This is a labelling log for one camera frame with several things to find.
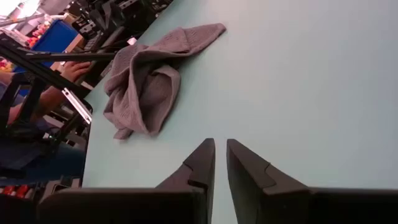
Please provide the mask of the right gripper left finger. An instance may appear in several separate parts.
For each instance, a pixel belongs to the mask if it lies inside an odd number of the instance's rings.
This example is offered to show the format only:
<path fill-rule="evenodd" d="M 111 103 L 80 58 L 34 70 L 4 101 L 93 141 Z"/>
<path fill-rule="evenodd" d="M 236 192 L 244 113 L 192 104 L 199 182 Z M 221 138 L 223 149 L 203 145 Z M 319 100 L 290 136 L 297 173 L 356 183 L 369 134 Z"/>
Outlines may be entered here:
<path fill-rule="evenodd" d="M 38 204 L 39 223 L 211 223 L 215 142 L 205 139 L 154 188 L 69 188 Z"/>

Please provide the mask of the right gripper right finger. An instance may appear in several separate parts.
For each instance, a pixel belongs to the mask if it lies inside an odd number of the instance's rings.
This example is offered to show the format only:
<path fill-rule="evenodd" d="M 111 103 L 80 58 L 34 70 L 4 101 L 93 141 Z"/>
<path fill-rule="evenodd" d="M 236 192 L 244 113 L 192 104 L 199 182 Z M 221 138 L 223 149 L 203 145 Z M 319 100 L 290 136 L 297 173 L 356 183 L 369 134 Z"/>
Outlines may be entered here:
<path fill-rule="evenodd" d="M 397 191 L 310 187 L 235 139 L 228 180 L 238 223 L 397 223 Z"/>

